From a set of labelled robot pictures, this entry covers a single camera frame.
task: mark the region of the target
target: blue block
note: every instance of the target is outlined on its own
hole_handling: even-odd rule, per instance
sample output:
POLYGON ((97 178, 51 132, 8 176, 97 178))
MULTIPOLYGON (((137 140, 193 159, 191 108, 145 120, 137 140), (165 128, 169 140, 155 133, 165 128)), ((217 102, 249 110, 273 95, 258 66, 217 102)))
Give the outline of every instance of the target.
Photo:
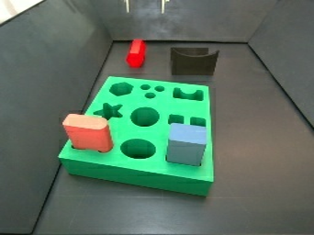
POLYGON ((173 123, 167 161, 201 166, 206 143, 205 127, 173 123))

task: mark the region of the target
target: shape sorter board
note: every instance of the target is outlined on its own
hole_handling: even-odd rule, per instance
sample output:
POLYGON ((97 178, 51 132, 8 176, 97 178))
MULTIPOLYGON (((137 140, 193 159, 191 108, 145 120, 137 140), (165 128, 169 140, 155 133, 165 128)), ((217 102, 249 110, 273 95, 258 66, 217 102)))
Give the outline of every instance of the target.
POLYGON ((76 150, 67 142, 59 158, 68 173, 207 196, 214 182, 209 87, 110 77, 86 111, 110 120, 110 152, 76 150), (207 128, 202 166, 166 161, 170 124, 207 128))

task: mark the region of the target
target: red block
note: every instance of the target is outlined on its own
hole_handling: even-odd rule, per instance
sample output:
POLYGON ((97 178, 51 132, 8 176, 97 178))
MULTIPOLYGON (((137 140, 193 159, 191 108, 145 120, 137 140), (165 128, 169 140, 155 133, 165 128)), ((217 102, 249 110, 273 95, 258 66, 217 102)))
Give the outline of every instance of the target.
POLYGON ((113 136, 106 118, 70 114, 63 125, 75 149, 102 152, 113 149, 113 136))
POLYGON ((133 40, 127 54, 127 64, 133 68, 141 68, 145 60, 146 45, 142 39, 133 40))

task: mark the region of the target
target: large circular hole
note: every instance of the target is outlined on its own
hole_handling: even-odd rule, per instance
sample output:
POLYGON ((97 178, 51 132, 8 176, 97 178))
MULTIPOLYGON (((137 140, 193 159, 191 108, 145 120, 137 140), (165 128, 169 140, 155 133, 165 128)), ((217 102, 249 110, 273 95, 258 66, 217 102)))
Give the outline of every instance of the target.
POLYGON ((131 114, 131 121, 141 127, 153 126, 159 120, 159 113, 151 107, 141 107, 131 114))
POLYGON ((155 94, 154 93, 147 93, 146 95, 145 95, 145 97, 147 98, 147 99, 153 99, 153 98, 155 98, 155 94))
POLYGON ((150 141, 141 139, 127 140, 122 144, 121 149, 127 157, 135 159, 150 158, 157 152, 155 145, 150 141))
POLYGON ((151 88, 151 86, 149 84, 142 85, 142 90, 149 90, 150 88, 151 88))

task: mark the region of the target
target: pink block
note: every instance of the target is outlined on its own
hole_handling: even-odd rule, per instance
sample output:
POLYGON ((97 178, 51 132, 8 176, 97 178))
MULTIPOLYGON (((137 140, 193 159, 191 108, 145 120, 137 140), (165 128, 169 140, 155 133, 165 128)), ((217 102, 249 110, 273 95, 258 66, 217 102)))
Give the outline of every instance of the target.
POLYGON ((113 149, 113 136, 106 118, 68 114, 63 126, 75 149, 102 152, 113 149))

